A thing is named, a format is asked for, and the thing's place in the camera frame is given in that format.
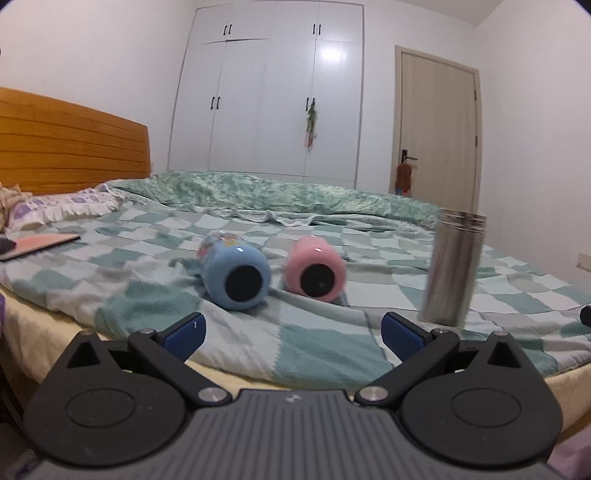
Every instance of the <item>bed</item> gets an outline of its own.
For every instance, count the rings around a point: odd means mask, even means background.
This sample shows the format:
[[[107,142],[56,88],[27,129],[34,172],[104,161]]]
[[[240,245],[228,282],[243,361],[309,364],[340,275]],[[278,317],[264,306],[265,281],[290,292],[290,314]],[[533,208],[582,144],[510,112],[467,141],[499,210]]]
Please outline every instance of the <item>bed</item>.
[[[0,89],[0,137],[5,184],[35,194],[103,184],[125,201],[113,214],[46,228],[79,233],[80,244],[0,267],[6,297],[0,364],[21,404],[81,328],[121,338],[139,327],[166,327],[194,308],[208,318],[208,339],[187,364],[233,394],[245,387],[354,391],[397,364],[381,343],[379,320],[395,310],[418,322],[436,221],[432,206],[234,174],[126,180],[150,173],[146,127],[15,90]],[[270,192],[276,194],[271,200]],[[287,203],[277,200],[287,194]],[[348,214],[340,211],[343,195]],[[274,283],[261,307],[225,312],[195,280],[195,252],[214,228],[244,236],[269,258]],[[349,284],[335,304],[282,288],[290,246],[310,233],[348,260]],[[591,408],[591,329],[577,319],[580,306],[590,302],[486,247],[472,311],[458,333],[469,339],[498,329],[513,333],[557,397],[564,430],[576,429]],[[96,307],[92,315],[89,305]]]

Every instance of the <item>pillow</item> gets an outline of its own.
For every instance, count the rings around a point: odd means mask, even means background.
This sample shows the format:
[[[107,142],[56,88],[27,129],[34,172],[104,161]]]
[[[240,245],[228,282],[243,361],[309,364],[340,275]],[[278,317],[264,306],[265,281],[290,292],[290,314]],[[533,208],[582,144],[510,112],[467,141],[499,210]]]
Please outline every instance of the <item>pillow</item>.
[[[8,216],[8,232],[32,230],[60,220],[91,218],[116,212],[120,198],[95,189],[60,195],[33,196],[15,205]]]

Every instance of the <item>metal screw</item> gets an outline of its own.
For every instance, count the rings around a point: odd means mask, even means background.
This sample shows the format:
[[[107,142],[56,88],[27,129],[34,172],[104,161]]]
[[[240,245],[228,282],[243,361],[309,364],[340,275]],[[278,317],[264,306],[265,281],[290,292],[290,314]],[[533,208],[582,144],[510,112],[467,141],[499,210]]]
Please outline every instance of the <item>metal screw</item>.
[[[207,387],[199,390],[199,400],[207,403],[220,403],[228,396],[228,392],[219,387]]]
[[[359,390],[359,396],[365,401],[382,401],[388,398],[389,392],[384,387],[365,387]]]

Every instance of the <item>checkered blanket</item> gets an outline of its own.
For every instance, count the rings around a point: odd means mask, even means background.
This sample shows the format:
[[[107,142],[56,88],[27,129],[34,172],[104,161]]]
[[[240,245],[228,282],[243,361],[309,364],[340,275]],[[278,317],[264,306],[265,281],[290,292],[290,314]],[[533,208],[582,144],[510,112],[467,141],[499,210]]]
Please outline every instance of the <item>checkered blanket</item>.
[[[313,222],[284,226],[127,203],[101,218],[45,229],[82,238],[0,265],[0,283],[113,338],[143,327],[162,330],[201,311],[207,337],[193,360],[290,387],[352,391],[398,363],[381,342],[380,321],[391,310],[416,320],[433,233],[361,215]],[[240,235],[269,259],[272,289],[256,308],[227,312],[208,300],[196,251],[212,229]],[[288,251],[312,233],[347,261],[348,283],[333,304],[282,287]],[[579,307],[590,302],[590,295],[485,247],[472,309],[458,333],[484,339],[505,329],[550,375],[591,360],[591,329],[577,319]]]

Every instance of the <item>bed frame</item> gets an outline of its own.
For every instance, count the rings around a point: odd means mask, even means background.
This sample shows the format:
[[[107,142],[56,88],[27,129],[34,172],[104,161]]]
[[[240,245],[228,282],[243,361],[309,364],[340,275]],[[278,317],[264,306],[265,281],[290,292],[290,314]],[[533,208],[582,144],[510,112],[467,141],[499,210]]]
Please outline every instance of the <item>bed frame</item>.
[[[0,181],[34,194],[150,175],[145,125],[0,87]]]

